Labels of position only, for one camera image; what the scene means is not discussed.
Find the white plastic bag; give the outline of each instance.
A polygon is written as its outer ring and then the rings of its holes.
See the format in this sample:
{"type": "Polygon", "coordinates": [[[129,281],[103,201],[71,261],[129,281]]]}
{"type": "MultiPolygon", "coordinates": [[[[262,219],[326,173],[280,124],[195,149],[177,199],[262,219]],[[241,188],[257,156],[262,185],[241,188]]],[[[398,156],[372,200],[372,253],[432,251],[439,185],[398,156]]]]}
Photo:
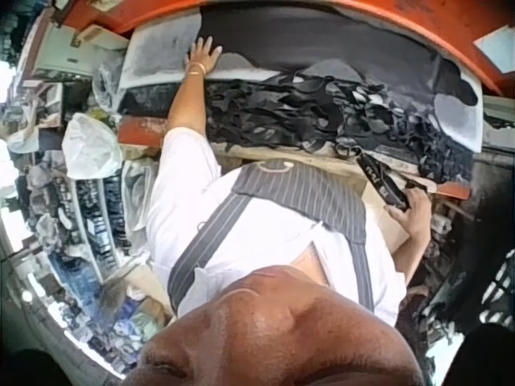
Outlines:
{"type": "Polygon", "coordinates": [[[73,115],[63,139],[71,179],[104,179],[122,167],[116,135],[104,123],[82,113],[73,115]]]}
{"type": "Polygon", "coordinates": [[[146,246],[146,218],[150,194],[159,165],[150,158],[126,161],[122,171],[122,202],[126,221],[126,235],[132,247],[131,256],[148,252],[146,246]]]}

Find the gray fabric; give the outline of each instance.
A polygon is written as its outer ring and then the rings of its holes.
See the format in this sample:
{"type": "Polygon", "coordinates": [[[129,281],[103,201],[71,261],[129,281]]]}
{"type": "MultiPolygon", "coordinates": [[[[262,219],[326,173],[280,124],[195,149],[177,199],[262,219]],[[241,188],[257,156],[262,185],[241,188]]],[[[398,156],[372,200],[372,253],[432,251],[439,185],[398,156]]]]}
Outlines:
{"type": "Polygon", "coordinates": [[[329,173],[284,159],[242,167],[232,193],[199,230],[171,271],[168,294],[175,311],[195,279],[195,267],[205,267],[251,197],[268,199],[342,233],[352,254],[359,303],[373,312],[363,202],[329,173]]]}

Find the clutter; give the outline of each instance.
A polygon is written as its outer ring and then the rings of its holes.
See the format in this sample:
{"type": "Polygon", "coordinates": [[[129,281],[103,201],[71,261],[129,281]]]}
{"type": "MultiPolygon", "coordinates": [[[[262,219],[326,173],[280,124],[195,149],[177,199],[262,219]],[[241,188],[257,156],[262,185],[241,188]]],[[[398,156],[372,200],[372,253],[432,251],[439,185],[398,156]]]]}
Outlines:
{"type": "Polygon", "coordinates": [[[63,152],[72,179],[104,179],[122,167],[116,135],[104,123],[82,113],[74,114],[68,123],[63,152]]]}

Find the orange metal frame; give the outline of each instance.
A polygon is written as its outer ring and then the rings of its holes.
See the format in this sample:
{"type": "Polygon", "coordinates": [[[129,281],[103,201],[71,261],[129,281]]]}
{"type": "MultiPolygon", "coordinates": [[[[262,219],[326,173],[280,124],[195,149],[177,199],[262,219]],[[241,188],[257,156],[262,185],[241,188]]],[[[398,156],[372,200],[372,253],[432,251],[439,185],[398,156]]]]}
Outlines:
{"type": "MultiPolygon", "coordinates": [[[[515,74],[502,74],[474,41],[513,22],[505,0],[332,0],[336,5],[371,14],[425,36],[465,64],[494,93],[515,97],[515,74]]],[[[117,34],[125,34],[153,18],[188,7],[203,0],[125,0],[109,12],[92,8],[79,0],[64,24],[84,30],[101,24],[117,34]]]]}

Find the sleeve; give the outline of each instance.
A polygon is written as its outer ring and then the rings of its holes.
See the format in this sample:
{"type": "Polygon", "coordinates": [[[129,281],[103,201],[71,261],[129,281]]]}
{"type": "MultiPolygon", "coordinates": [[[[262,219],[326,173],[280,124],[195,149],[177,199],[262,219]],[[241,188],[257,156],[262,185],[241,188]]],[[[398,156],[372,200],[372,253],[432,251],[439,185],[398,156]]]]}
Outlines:
{"type": "Polygon", "coordinates": [[[156,265],[169,269],[173,265],[169,260],[180,247],[175,230],[184,218],[177,217],[176,209],[193,213],[199,197],[218,177],[220,166],[205,137],[187,128],[173,129],[166,135],[146,222],[156,265]]]}
{"type": "Polygon", "coordinates": [[[171,130],[163,141],[152,201],[163,197],[169,206],[202,193],[220,177],[220,166],[207,139],[184,127],[171,130]]]}
{"type": "Polygon", "coordinates": [[[404,274],[395,271],[393,258],[386,246],[385,238],[377,225],[373,213],[367,210],[366,251],[373,280],[375,314],[381,320],[394,326],[397,322],[399,305],[406,296],[404,274]]]}

